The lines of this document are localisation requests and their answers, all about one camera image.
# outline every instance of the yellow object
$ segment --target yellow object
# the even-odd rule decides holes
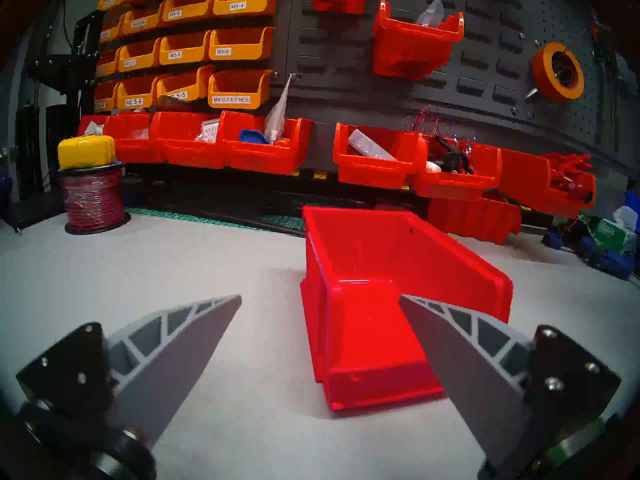
[[[57,160],[63,170],[104,167],[116,161],[116,146],[109,136],[65,139],[57,146]]]
[[[160,65],[161,42],[162,39],[158,38],[123,46],[120,51],[118,71],[129,72]]]
[[[162,39],[160,64],[197,63],[207,59],[211,31],[180,34]]]
[[[215,71],[215,65],[207,65],[193,72],[160,79],[157,84],[157,96],[170,96],[181,101],[204,99],[207,97],[209,79]]]
[[[166,0],[162,20],[169,24],[213,17],[214,0]]]
[[[271,70],[224,70],[209,80],[209,106],[255,110],[269,101]]]
[[[218,17],[238,15],[274,15],[278,0],[216,0],[213,14]]]
[[[212,60],[263,60],[271,56],[274,27],[217,29],[211,34]]]

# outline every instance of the screw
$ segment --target screw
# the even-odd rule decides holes
[[[584,367],[591,373],[600,373],[600,367],[596,363],[587,363]]]
[[[545,385],[549,391],[562,391],[565,388],[565,384],[562,380],[556,377],[549,377],[545,380]]]

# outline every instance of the workbench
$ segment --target workbench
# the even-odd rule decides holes
[[[186,303],[240,294],[209,365],[153,449],[159,479],[475,479],[484,454],[446,398],[329,411],[313,377],[300,296],[305,241],[278,233],[134,215],[73,236],[60,215],[22,236],[0,221],[0,385],[88,321],[106,335]],[[622,378],[605,412],[640,382],[640,286],[586,267],[539,235],[504,246],[456,237],[514,283],[509,324],[548,323]]]

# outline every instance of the blue object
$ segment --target blue object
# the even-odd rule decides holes
[[[264,137],[263,133],[259,130],[242,129],[240,132],[241,143],[254,143],[254,144],[269,144],[269,141]]]

